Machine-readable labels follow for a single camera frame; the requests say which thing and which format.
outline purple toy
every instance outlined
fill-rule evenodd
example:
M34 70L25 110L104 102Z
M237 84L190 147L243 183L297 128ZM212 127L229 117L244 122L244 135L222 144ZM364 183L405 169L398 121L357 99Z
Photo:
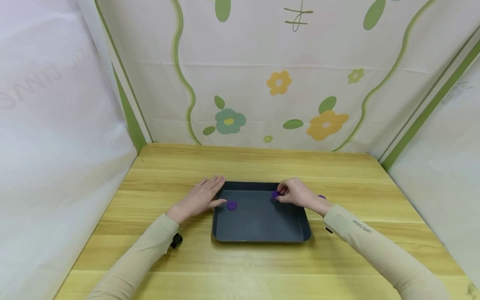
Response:
M235 201L228 201L228 202L227 202L227 209L228 209L229 211L234 211L234 210L236 210L236 209L237 209L237 202L235 202Z
M273 199L276 199L278 196L281 196L281 194L279 192L277 192L277 191L272 192L272 198Z

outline hand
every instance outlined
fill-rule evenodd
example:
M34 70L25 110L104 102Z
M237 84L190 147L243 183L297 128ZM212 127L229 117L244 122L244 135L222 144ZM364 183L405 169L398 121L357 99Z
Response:
M280 202L311 209L321 216L325 216L333 206L326 199L315 195L298 177L283 180L276 190L282 195L276 198Z
M196 216L209 208L214 208L227 202L225 199L212 201L224 183L225 178L223 176L215 175L211 179L202 179L185 198L169 209L166 213L167 217L180 224L191 216Z

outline person's left hand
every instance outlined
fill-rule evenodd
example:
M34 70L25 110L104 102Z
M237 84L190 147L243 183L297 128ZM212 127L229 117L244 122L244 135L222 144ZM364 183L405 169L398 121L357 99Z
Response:
M180 224L191 216L196 216L209 208L214 208L227 202L225 199L212 201L224 183L225 178L218 175L213 176L211 179L202 179L185 198L169 209L167 217Z

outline yellow flower print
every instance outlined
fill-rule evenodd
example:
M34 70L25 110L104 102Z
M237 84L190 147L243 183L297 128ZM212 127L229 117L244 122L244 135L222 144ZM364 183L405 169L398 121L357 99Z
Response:
M270 79L267 80L267 86L270 88L270 95L283 95L287 91L290 83L292 83L292 79L287 71L282 71L280 73L273 72Z
M356 84L364 76L363 69L355 69L352 73L348 74L348 84Z
M326 110L320 116L310 120L307 134L316 141L324 140L327 136L338 132L347 120L347 114L336 115L333 110Z

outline white backdrop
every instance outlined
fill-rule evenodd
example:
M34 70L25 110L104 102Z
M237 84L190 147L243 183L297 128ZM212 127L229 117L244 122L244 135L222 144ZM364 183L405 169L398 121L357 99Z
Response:
M98 1L154 141L387 156L480 25L477 0L228 2Z
M0 70L0 299L51 299L136 151L74 0L3 1Z
M476 60L390 170L394 181L477 287L479 128L480 60Z

